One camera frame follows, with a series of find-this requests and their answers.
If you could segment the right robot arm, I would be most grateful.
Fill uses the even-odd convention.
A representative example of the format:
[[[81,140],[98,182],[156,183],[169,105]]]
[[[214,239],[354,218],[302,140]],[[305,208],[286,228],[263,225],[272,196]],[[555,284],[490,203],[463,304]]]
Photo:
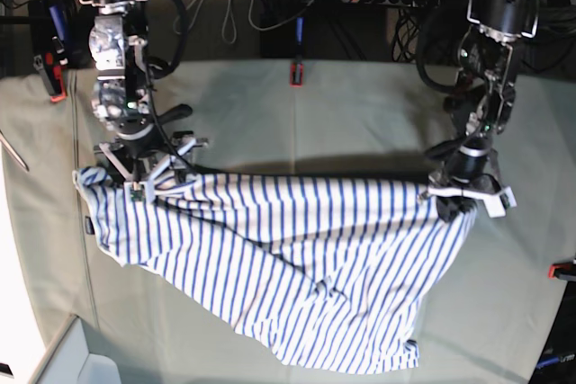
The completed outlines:
[[[94,116],[114,135],[99,144],[97,153],[108,163],[110,176],[121,182],[134,201],[153,202],[157,180],[167,169],[185,180],[195,170],[191,154],[203,145],[191,131],[168,135],[165,126],[193,113],[178,104],[158,113],[155,83],[176,71],[184,55],[186,35],[181,35],[170,61],[149,53],[149,0],[80,0],[95,10],[88,37],[95,68],[92,108]],[[187,18],[182,0],[172,0],[182,20]]]

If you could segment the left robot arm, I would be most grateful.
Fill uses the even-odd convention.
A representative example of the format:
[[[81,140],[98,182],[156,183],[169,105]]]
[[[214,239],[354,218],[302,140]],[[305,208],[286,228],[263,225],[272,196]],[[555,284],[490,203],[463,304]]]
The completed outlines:
[[[458,74],[453,85],[441,85],[426,70],[426,37],[443,10],[436,8],[418,37],[416,66],[420,79],[445,95],[444,109],[454,125],[454,138],[429,148],[425,156],[439,167],[428,177],[424,200],[436,203],[445,222],[482,203],[492,218],[515,207],[512,190],[501,180],[493,146],[511,117],[525,42],[536,35],[540,0],[468,0],[469,23],[457,50]]]

